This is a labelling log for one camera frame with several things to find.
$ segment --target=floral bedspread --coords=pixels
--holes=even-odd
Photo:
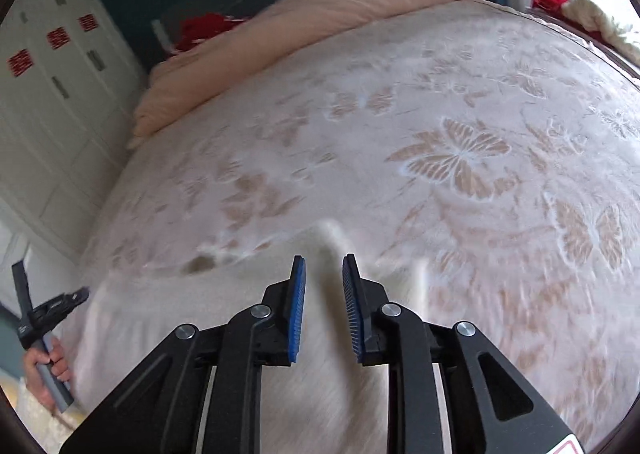
[[[589,448],[640,384],[639,106],[583,41],[485,2],[369,24],[143,145],[84,274],[188,273],[337,220],[359,262],[425,262],[430,322],[475,322]]]

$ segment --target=white label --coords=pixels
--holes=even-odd
[[[569,434],[546,454],[584,454],[584,451],[577,438],[573,434]]]

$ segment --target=red wall decoration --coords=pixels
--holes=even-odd
[[[84,31],[91,31],[98,28],[98,21],[95,20],[94,14],[83,15],[78,18],[78,21]]]
[[[71,39],[69,39],[66,30],[60,27],[47,33],[47,40],[53,49],[58,49],[62,48]]]
[[[31,60],[31,55],[28,50],[20,50],[13,57],[11,57],[8,61],[9,69],[11,73],[14,74],[14,77],[19,77],[22,75],[27,69],[33,66],[33,60]]]

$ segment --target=person's arm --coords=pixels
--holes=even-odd
[[[40,373],[38,372],[37,364],[48,364],[49,361],[53,362],[51,373],[58,378],[61,382],[68,382],[71,380],[72,373],[69,369],[69,364],[65,358],[65,352],[60,345],[60,341],[53,337],[53,349],[47,355],[46,353],[36,349],[28,349],[22,359],[24,363],[24,378],[26,381],[27,389],[33,396],[51,412],[56,408],[56,404],[53,400],[49,389],[44,385]]]

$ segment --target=silver screw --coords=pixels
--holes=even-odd
[[[388,303],[383,304],[380,311],[387,317],[397,317],[398,315],[400,315],[402,309],[398,306],[398,304]]]
[[[189,340],[196,334],[196,328],[191,324],[183,324],[175,329],[175,336],[180,340]]]
[[[256,304],[251,308],[251,315],[257,319],[264,319],[271,315],[271,308],[264,304]]]
[[[476,334],[476,327],[471,322],[459,322],[456,329],[465,337],[472,337]]]

